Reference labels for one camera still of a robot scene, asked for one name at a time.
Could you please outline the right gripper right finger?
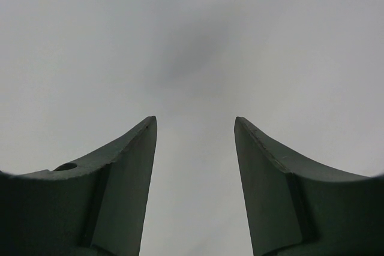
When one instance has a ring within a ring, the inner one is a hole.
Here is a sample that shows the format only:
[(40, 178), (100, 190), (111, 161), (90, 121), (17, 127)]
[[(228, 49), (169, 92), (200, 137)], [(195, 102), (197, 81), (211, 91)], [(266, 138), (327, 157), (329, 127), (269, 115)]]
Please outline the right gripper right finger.
[(383, 176), (316, 162), (243, 117), (234, 133), (254, 255), (383, 254)]

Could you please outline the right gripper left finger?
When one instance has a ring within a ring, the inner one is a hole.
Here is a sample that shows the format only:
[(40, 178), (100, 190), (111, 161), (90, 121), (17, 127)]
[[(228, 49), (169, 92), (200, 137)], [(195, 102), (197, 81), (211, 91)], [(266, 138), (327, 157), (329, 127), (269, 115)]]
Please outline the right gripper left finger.
[(2, 255), (138, 255), (157, 121), (58, 168), (1, 173)]

